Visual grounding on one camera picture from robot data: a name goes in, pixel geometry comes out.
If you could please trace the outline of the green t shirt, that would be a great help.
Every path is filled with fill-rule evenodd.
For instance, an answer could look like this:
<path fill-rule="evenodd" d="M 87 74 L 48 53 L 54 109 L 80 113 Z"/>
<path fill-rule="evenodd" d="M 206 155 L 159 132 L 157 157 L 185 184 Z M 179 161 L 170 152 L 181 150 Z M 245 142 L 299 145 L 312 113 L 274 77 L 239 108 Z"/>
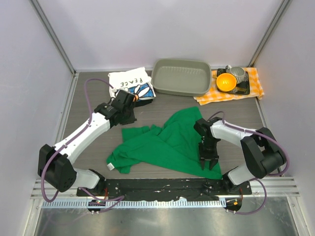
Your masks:
<path fill-rule="evenodd" d="M 199 161 L 200 135 L 194 124 L 202 115 L 198 107 L 174 113 L 159 127 L 156 125 L 122 129 L 123 142 L 108 156 L 109 170 L 128 174 L 133 165 L 148 163 L 162 168 L 208 179 L 221 179 L 221 168 L 202 169 Z"/>

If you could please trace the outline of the grey plastic tray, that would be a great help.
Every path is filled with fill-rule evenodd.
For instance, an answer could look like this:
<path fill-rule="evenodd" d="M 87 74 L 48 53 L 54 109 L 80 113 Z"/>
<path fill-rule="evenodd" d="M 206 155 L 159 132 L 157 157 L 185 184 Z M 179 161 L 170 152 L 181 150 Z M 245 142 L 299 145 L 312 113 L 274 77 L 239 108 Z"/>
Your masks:
<path fill-rule="evenodd" d="M 209 64 L 187 59 L 160 59 L 152 70 L 152 85 L 157 92 L 199 97 L 211 87 Z"/>

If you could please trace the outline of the orange bowl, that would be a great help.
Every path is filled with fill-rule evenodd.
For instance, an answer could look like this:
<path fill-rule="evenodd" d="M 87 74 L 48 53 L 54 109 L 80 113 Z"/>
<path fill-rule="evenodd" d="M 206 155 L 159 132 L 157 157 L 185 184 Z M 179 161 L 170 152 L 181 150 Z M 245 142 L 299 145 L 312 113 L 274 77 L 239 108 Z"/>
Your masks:
<path fill-rule="evenodd" d="M 230 92 L 237 85 L 236 78 L 230 73 L 222 73 L 216 79 L 217 88 L 222 92 Z"/>

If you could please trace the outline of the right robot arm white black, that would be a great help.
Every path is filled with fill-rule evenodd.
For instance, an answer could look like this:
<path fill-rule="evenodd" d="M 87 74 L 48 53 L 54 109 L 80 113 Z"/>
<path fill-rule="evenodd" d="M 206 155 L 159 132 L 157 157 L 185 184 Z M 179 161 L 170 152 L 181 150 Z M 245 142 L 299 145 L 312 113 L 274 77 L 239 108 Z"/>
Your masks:
<path fill-rule="evenodd" d="M 245 163 L 223 175 L 222 188 L 227 194 L 237 193 L 242 184 L 254 178 L 262 179 L 287 164 L 287 155 L 268 128 L 246 129 L 214 117 L 197 120 L 194 129 L 201 136 L 198 144 L 201 169 L 206 162 L 210 170 L 218 164 L 217 143 L 221 140 L 242 149 Z"/>

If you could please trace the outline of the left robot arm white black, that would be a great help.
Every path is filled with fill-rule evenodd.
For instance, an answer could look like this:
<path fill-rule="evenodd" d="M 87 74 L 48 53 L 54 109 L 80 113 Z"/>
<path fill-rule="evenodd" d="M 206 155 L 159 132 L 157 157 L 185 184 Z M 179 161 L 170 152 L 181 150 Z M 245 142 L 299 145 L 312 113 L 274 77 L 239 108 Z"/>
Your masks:
<path fill-rule="evenodd" d="M 83 187 L 94 196 L 105 189 L 105 178 L 89 169 L 73 167 L 79 155 L 101 134 L 113 126 L 135 122 L 136 95 L 119 90 L 111 103 L 98 105 L 91 117 L 64 140 L 53 146 L 45 144 L 39 151 L 38 175 L 59 192 Z"/>

